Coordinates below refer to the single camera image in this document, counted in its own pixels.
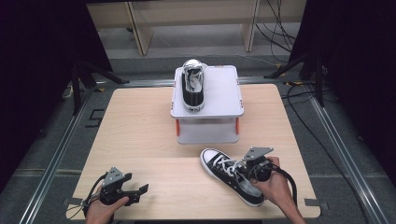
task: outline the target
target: black sneaker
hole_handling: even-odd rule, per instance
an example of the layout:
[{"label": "black sneaker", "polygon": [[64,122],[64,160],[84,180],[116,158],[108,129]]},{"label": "black sneaker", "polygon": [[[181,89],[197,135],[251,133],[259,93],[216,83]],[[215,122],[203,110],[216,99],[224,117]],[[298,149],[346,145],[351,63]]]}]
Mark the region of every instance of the black sneaker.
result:
[{"label": "black sneaker", "polygon": [[206,64],[191,59],[183,64],[181,86],[184,106],[188,111],[198,112],[204,107],[204,70]]},{"label": "black sneaker", "polygon": [[204,149],[200,158],[207,173],[235,190],[246,204],[262,205],[264,196],[243,175],[246,165],[242,161],[232,160],[225,153],[214,148]]}]

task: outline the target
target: table top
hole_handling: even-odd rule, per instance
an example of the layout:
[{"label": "table top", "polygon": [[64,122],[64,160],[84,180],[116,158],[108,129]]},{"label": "table top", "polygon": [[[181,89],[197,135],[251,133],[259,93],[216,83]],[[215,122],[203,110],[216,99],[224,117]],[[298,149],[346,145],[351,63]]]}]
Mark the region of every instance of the table top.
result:
[{"label": "table top", "polygon": [[[200,164],[207,147],[241,160],[251,147],[273,147],[268,156],[280,158],[281,167],[295,180],[303,217],[318,217],[316,199],[277,87],[273,84],[240,86],[245,113],[240,118],[235,144],[180,145],[175,120],[170,115],[172,87],[114,91],[90,155],[78,181],[74,198],[86,198],[93,183],[112,166],[133,173],[123,190],[149,184],[139,203],[122,207],[115,219],[264,219],[284,217],[266,201],[246,205],[224,183],[209,176]],[[67,213],[70,217],[75,211]],[[80,212],[73,219],[83,219]]]}]

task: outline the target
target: human hand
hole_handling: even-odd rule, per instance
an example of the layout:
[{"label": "human hand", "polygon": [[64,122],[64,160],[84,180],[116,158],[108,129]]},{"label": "human hand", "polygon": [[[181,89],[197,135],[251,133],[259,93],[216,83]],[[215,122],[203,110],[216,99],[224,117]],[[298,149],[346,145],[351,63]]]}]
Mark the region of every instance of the human hand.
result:
[{"label": "human hand", "polygon": [[[267,157],[274,165],[280,167],[278,157]],[[305,223],[300,211],[293,201],[288,179],[282,174],[272,171],[267,181],[261,182],[250,179],[250,183],[259,189],[265,198],[276,204],[293,224]]]},{"label": "human hand", "polygon": [[[99,187],[96,191],[100,192],[102,187]],[[88,209],[85,223],[86,224],[107,224],[114,213],[126,203],[128,203],[129,198],[123,197],[111,205],[105,205],[100,200],[92,199],[91,206]]]}]

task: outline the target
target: white shoelace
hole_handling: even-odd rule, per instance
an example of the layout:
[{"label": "white shoelace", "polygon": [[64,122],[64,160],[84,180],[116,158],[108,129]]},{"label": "white shoelace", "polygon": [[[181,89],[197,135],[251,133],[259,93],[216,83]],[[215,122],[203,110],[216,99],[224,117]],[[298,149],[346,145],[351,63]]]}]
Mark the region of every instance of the white shoelace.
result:
[{"label": "white shoelace", "polygon": [[[233,166],[225,167],[226,162],[234,162]],[[238,167],[245,166],[245,164],[242,161],[236,161],[236,160],[224,160],[224,156],[220,155],[213,161],[213,166],[216,166],[217,164],[222,166],[222,169],[224,170],[225,173],[229,176],[233,176],[235,173],[235,169]]]}]

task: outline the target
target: person's left hand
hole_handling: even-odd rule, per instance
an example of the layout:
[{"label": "person's left hand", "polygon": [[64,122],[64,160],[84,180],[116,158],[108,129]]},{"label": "person's left hand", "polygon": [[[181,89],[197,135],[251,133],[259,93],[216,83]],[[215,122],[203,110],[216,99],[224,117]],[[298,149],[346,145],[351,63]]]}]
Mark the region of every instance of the person's left hand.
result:
[{"label": "person's left hand", "polygon": [[[96,192],[100,192],[102,187],[99,187]],[[126,203],[129,198],[123,197],[111,205],[103,204],[99,199],[92,199],[91,206],[88,209],[86,216],[86,224],[107,224],[114,213]]]}]

